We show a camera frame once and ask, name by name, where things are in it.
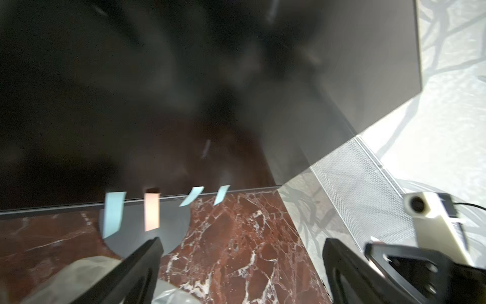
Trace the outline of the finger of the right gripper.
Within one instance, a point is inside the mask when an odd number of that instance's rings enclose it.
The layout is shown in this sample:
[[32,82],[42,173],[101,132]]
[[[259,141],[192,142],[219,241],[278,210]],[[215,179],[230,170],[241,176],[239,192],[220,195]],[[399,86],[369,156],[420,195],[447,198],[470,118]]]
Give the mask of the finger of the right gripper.
[[415,303],[485,303],[485,269],[435,250],[368,243],[364,255]]

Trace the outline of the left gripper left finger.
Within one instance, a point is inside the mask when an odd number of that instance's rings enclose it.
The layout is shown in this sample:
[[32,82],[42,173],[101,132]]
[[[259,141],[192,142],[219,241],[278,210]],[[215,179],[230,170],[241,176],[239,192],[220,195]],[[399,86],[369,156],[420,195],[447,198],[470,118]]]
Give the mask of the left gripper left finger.
[[150,239],[73,303],[151,303],[163,245]]

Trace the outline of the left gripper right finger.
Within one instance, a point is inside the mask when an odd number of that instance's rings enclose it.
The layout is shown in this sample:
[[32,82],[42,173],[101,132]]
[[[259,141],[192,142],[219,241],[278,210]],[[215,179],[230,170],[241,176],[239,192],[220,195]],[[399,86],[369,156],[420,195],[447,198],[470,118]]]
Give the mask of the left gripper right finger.
[[339,239],[323,247],[323,263],[334,303],[413,303]]

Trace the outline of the blue sticky note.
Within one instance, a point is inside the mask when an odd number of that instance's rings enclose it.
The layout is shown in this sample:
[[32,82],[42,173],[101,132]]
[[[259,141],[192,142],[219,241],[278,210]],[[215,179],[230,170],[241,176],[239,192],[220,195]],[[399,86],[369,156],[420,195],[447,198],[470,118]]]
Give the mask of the blue sticky note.
[[122,224],[126,192],[110,192],[105,195],[103,215],[103,239],[117,233]]
[[204,191],[204,186],[195,186],[191,189],[190,193],[184,198],[179,207],[190,205],[197,197]]
[[220,186],[220,188],[218,189],[218,192],[215,196],[215,201],[214,201],[214,204],[213,204],[214,206],[219,205],[224,201],[226,193],[229,190],[229,188],[230,188],[229,184]]

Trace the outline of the pink sticky note bottom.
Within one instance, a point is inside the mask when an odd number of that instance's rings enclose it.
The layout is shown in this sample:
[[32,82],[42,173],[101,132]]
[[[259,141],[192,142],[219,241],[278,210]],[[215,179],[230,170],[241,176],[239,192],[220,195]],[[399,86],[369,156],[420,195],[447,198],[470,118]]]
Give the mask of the pink sticky note bottom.
[[159,228],[160,194],[146,193],[144,195],[144,229],[151,231]]

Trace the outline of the grey round monitor stand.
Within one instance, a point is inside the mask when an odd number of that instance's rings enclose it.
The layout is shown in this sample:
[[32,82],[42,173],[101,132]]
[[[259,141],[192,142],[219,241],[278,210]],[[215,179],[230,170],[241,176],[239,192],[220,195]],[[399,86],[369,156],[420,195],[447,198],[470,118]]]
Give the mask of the grey round monitor stand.
[[125,201],[99,212],[99,231],[105,245],[117,256],[127,258],[146,241],[159,238],[166,256],[186,237],[191,208],[182,199],[162,198],[159,207],[146,211],[144,200]]

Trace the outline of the black flat monitor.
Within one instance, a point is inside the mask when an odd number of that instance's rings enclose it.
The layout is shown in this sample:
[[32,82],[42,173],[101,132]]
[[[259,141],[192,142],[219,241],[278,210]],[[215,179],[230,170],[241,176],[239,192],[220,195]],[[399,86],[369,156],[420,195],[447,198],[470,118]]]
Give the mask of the black flat monitor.
[[1,211],[278,187],[421,90],[416,1],[2,1]]

